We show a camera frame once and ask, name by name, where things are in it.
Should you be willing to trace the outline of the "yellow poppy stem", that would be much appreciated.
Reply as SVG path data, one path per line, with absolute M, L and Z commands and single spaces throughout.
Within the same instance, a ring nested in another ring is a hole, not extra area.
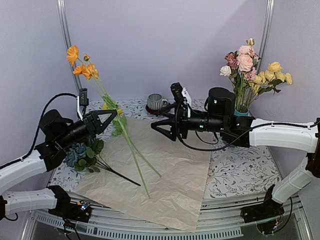
M 123 110 L 116 106 L 115 104 L 104 102 L 102 105 L 103 110 L 117 110 L 117 116 L 115 117 L 115 120 L 112 121 L 115 130 L 112 133 L 115 137 L 119 135 L 124 135 L 128 146 L 130 148 L 132 157 L 134 159 L 135 165 L 137 167 L 138 173 L 141 178 L 143 178 L 142 171 L 140 168 L 140 165 L 137 160 L 136 153 L 148 164 L 148 166 L 159 176 L 162 175 L 155 169 L 155 167 L 145 158 L 145 156 L 141 153 L 141 151 L 134 145 L 132 139 L 130 138 L 130 135 L 127 131 L 127 118 L 123 115 Z

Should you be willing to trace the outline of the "cream wrapping paper sheet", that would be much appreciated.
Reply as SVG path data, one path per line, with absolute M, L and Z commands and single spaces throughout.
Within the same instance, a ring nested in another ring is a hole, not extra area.
M 74 193 L 141 220 L 194 232 L 211 154 L 171 141 L 146 120 L 130 117 L 127 127 L 142 155 L 133 157 L 123 136 L 111 137 L 100 155 L 115 173 L 87 173 Z

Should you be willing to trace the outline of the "orange poppy stem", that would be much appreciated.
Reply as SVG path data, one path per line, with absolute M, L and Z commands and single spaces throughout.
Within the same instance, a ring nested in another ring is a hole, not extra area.
M 95 91 L 98 93 L 98 95 L 103 99 L 104 106 L 106 110 L 116 110 L 117 116 L 112 121 L 113 126 L 115 127 L 115 130 L 113 131 L 112 135 L 117 137 L 120 135 L 123 135 L 128 143 L 128 146 L 130 148 L 133 160 L 135 162 L 135 165 L 137 167 L 137 171 L 139 174 L 139 177 L 142 181 L 143 187 L 145 189 L 145 192 L 147 196 L 150 196 L 146 181 L 143 177 L 142 170 L 140 168 L 140 165 L 138 163 L 137 155 L 140 155 L 140 157 L 143 160 L 146 160 L 146 158 L 143 156 L 143 154 L 134 146 L 133 141 L 131 140 L 129 133 L 127 131 L 127 118 L 123 115 L 123 110 L 120 109 L 118 104 L 115 100 L 111 98 L 111 96 L 107 93 L 107 89 L 105 88 L 101 78 L 98 69 L 96 68 L 96 65 L 90 61 L 90 56 L 87 54 L 84 54 L 83 60 L 80 59 L 80 50 L 76 45 L 73 45 L 69 47 L 66 51 L 66 60 L 70 63 L 70 65 L 74 68 L 72 71 L 75 76 L 83 76 L 95 89 Z

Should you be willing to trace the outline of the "teal vase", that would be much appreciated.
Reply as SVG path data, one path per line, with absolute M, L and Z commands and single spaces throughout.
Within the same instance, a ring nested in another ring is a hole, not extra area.
M 248 117 L 249 114 L 250 114 L 249 109 L 247 109 L 247 110 L 244 111 L 244 112 L 240 112 L 240 111 L 238 111 L 238 110 L 236 110 L 236 109 L 234 110 L 234 115 L 235 115 L 236 117 Z

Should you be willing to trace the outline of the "white and mauve rose stem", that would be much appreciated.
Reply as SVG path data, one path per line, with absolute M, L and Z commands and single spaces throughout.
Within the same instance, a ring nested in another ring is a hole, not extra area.
M 245 93 L 246 93 L 246 84 L 245 76 L 240 71 L 240 64 L 237 60 L 238 53 L 230 52 L 224 59 L 226 60 L 226 65 L 220 69 L 220 75 L 223 77 L 228 77 L 231 81 L 233 92 L 235 94 L 235 107 L 234 109 L 239 113 L 244 113 L 248 110 L 245 107 Z

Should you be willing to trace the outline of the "yellow rose stem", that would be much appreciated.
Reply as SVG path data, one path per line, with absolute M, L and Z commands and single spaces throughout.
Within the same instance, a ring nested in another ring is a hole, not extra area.
M 281 64 L 275 61 L 269 63 L 265 71 L 251 74 L 245 78 L 248 84 L 248 93 L 244 105 L 247 109 L 260 95 L 268 92 L 279 93 L 281 90 L 277 86 L 293 84 L 292 75 L 288 72 L 283 73 L 282 69 Z

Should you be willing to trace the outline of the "large pink peony stem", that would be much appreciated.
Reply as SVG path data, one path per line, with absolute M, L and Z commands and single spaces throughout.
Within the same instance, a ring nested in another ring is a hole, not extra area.
M 253 67 L 252 71 L 244 74 L 246 90 L 244 93 L 243 105 L 245 110 L 250 107 L 251 103 L 257 98 L 258 95 L 260 86 L 255 83 L 256 76 L 257 70 L 255 67 Z

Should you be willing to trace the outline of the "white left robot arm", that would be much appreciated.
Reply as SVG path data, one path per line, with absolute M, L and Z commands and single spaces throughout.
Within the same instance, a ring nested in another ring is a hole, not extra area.
M 73 144 L 103 133 L 116 116 L 116 110 L 93 110 L 82 119 L 73 121 L 62 117 L 56 109 L 45 113 L 39 121 L 45 141 L 36 145 L 29 156 L 0 168 L 1 219 L 19 212 L 48 210 L 63 219 L 87 223 L 91 208 L 73 203 L 59 185 L 46 187 L 37 183 L 31 187 L 27 184 L 59 167 Z

